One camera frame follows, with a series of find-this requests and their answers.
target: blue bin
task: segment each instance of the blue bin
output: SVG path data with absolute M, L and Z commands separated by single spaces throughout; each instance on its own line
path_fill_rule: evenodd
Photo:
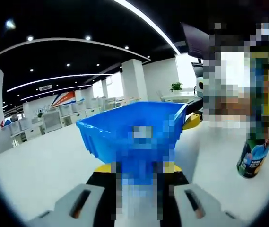
M 150 182 L 152 162 L 174 161 L 187 104 L 137 102 L 77 121 L 86 149 L 105 163 L 121 162 L 135 184 Z M 139 135 L 138 129 L 148 131 Z

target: green plant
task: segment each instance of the green plant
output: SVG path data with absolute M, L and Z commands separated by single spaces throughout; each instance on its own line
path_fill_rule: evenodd
M 180 82 L 172 84 L 171 87 L 170 87 L 171 92 L 173 92 L 173 91 L 181 91 L 181 90 L 182 90 L 182 83 L 180 83 Z
M 43 115 L 43 113 L 42 113 L 42 112 L 39 112 L 39 113 L 38 113 L 38 118 L 41 118 L 42 115 Z

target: ceiling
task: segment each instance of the ceiling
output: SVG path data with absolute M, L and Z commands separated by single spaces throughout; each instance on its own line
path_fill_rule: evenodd
M 226 13 L 223 5 L 215 0 L 211 4 L 206 0 L 128 2 L 151 18 L 180 52 L 186 51 L 180 22 L 210 33 L 211 22 L 224 21 L 230 25 L 229 32 L 241 30 L 248 34 L 251 28 L 247 21 L 253 21 L 246 7 L 236 6 L 242 12 L 240 18 L 246 22 L 246 26 L 240 26 L 234 20 L 238 12 Z M 3 32 L 0 53 L 27 41 L 29 35 L 34 37 L 34 41 L 54 37 L 85 39 L 89 35 L 92 41 L 120 48 L 129 46 L 129 51 L 140 56 L 108 46 L 63 40 L 31 42 L 9 50 L 0 55 L 0 68 L 4 72 L 3 105 L 8 105 L 5 111 L 21 105 L 24 101 L 20 99 L 40 93 L 36 89 L 41 86 L 52 84 L 53 90 L 56 90 L 93 83 L 91 76 L 72 77 L 44 81 L 7 92 L 8 89 L 28 82 L 74 74 L 116 73 L 122 71 L 121 63 L 132 58 L 145 62 L 148 59 L 146 57 L 150 56 L 150 62 L 154 62 L 175 55 L 156 31 L 113 0 L 20 1 L 10 9 L 9 18 L 13 19 L 16 29 Z M 94 82 L 104 78 L 105 76 L 99 76 Z

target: logo on wall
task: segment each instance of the logo on wall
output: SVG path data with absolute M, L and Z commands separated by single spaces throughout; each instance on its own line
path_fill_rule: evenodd
M 66 105 L 66 104 L 75 103 L 75 102 L 76 102 L 76 96 L 74 94 L 74 91 L 70 91 L 67 93 L 57 95 L 53 103 L 51 104 L 51 107 L 56 107 L 59 105 Z

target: ceiling light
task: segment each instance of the ceiling light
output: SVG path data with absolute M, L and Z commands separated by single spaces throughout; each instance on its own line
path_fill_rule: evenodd
M 68 78 L 68 77 L 82 77 L 82 76 L 112 76 L 112 75 L 113 74 L 106 74 L 106 73 L 98 73 L 97 74 L 97 73 L 94 73 L 94 74 L 77 74 L 77 75 L 68 75 L 68 76 L 61 76 L 61 77 L 53 77 L 53 78 L 41 79 L 41 80 L 36 80 L 36 81 L 33 81 L 33 82 L 26 83 L 26 84 L 22 84 L 22 85 L 19 85 L 19 86 L 16 86 L 16 87 L 13 87 L 13 88 L 7 90 L 7 92 L 12 91 L 12 90 L 15 90 L 15 89 L 18 89 L 20 87 L 24 87 L 24 86 L 31 85 L 31 84 L 34 84 L 34 83 L 39 83 L 39 82 L 43 82 L 43 81 L 47 81 L 47 80 L 52 80 L 52 79 L 61 79 L 61 78 Z
M 27 37 L 27 40 L 28 40 L 28 41 L 33 41 L 33 39 L 34 39 L 34 37 L 31 36 L 31 35 Z
M 36 97 L 36 96 L 45 95 L 45 94 L 48 94 L 48 93 L 51 93 L 51 92 L 62 91 L 62 90 L 66 90 L 66 89 L 73 89 L 73 88 L 78 88 L 78 87 L 89 87 L 89 86 L 91 86 L 91 85 L 81 85 L 81 86 L 75 86 L 75 87 L 66 87 L 66 88 L 61 88 L 61 89 L 57 89 L 57 90 L 54 90 L 54 91 L 47 91 L 47 92 L 40 93 L 40 94 L 37 94 L 37 95 L 34 95 L 34 96 L 22 98 L 21 101 L 29 99 L 29 98 L 33 98 L 33 97 Z
M 113 0 L 116 3 L 119 3 L 120 5 L 126 7 L 133 13 L 135 13 L 137 16 L 139 16 L 141 19 L 143 19 L 147 24 L 149 24 L 163 39 L 166 40 L 166 42 L 171 46 L 171 48 L 175 51 L 176 54 L 181 54 L 179 50 L 176 48 L 176 46 L 172 43 L 172 41 L 168 38 L 168 36 L 149 18 L 147 17 L 142 11 L 140 11 L 135 6 L 131 5 L 129 2 L 125 0 Z
M 15 23 L 13 22 L 13 20 L 8 20 L 6 21 L 6 28 L 7 29 L 16 29 L 16 25 Z

